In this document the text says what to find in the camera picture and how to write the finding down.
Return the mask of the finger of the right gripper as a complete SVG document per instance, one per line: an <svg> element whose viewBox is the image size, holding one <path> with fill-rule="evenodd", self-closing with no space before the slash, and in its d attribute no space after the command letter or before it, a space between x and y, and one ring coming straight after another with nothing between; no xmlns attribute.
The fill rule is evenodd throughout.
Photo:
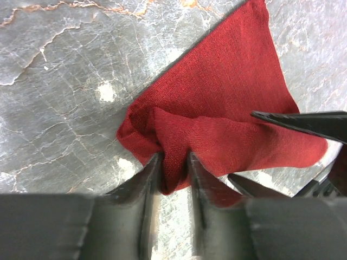
<svg viewBox="0 0 347 260"><path fill-rule="evenodd" d="M228 180L244 196L254 198L288 198L288 196L278 191L237 174L229 174Z"/></svg>
<svg viewBox="0 0 347 260"><path fill-rule="evenodd" d="M346 144L346 112L330 111L303 114L279 114L253 111L263 121Z"/></svg>

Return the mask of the red cloth napkin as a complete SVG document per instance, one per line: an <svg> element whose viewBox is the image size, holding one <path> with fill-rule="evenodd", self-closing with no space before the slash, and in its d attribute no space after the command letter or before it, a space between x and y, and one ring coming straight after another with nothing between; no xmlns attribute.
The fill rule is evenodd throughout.
<svg viewBox="0 0 347 260"><path fill-rule="evenodd" d="M189 152L217 177L309 167L326 153L323 138L251 116L252 111L299 111L268 20L264 1L247 1L129 106L117 139L142 164L164 154L163 194L189 186Z"/></svg>

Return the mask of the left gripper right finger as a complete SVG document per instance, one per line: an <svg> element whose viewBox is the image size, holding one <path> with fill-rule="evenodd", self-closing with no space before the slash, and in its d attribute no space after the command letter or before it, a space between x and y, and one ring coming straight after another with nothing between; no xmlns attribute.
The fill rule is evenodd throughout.
<svg viewBox="0 0 347 260"><path fill-rule="evenodd" d="M244 197L187 164L202 259L346 259L345 197Z"/></svg>

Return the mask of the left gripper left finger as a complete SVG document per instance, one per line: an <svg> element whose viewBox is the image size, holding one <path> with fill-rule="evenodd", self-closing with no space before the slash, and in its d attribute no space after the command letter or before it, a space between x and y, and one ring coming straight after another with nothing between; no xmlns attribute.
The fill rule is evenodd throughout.
<svg viewBox="0 0 347 260"><path fill-rule="evenodd" d="M150 259L161 166L104 195L1 194L1 259Z"/></svg>

